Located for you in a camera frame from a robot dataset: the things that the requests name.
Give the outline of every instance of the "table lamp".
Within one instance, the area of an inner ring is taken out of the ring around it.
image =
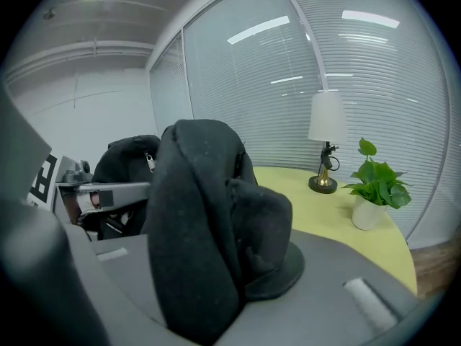
[[[321,152],[321,165],[318,175],[309,179],[309,187],[319,193],[333,193],[338,184],[333,178],[328,177],[328,170],[332,164],[330,159],[339,160],[331,156],[331,152],[338,146],[330,143],[347,141],[346,114],[344,112],[341,96],[337,92],[319,92],[312,98],[312,110],[310,112],[309,139],[325,141],[326,145]]]

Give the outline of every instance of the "white lamp shade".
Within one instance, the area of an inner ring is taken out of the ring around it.
[[[337,92],[319,92],[312,98],[308,137],[332,143],[347,141],[346,114]]]

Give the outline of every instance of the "white flower pot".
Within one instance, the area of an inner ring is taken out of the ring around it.
[[[352,210],[352,223],[357,228],[367,231],[380,222],[387,209],[387,205],[376,205],[357,195]]]

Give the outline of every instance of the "black fabric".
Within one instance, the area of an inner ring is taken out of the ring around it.
[[[91,181],[95,183],[150,182],[153,174],[149,169],[145,153],[155,159],[159,145],[160,139],[154,135],[129,137],[110,143],[108,150],[97,164]],[[134,236],[140,233],[146,220],[146,202],[124,207],[120,211],[112,211],[111,215],[128,210],[133,214],[121,235],[106,225],[106,216],[102,214],[94,216],[90,214],[85,224],[99,226],[99,239]]]
[[[158,301],[168,327],[194,342],[211,345],[245,302],[282,295],[303,271],[299,251],[283,268],[290,201],[257,186],[225,123],[180,120],[167,128],[150,196],[141,233]]]

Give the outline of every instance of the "gray surface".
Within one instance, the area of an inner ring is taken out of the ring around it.
[[[147,236],[108,239],[91,243],[96,254],[125,248],[128,254],[101,262],[104,271],[123,293],[149,317],[166,327],[151,277]]]
[[[26,198],[51,147],[10,100],[0,79],[0,198],[16,200]]]
[[[330,239],[292,231],[291,241],[305,257],[305,271],[282,297],[250,303],[217,346],[234,345],[361,345],[376,337],[342,287],[362,277],[399,315],[417,299],[368,259]]]
[[[64,225],[82,285],[112,346],[187,346],[194,343],[148,318],[102,269],[83,229]]]
[[[292,231],[291,240],[305,256],[301,279],[281,298],[246,305],[217,346],[355,346],[370,341],[377,334],[343,288],[353,278],[364,278],[399,318],[418,303],[397,280],[344,244],[300,231]],[[98,241],[91,246],[96,254],[126,248],[129,255],[103,262],[104,271],[149,316],[156,317],[154,309],[161,314],[150,287],[145,236]]]
[[[11,301],[2,306],[4,313],[23,313],[27,325],[40,316],[42,327],[59,329],[61,344],[109,346],[79,280],[62,224],[49,211],[18,201],[0,199],[0,211],[1,281],[14,289],[7,295]]]

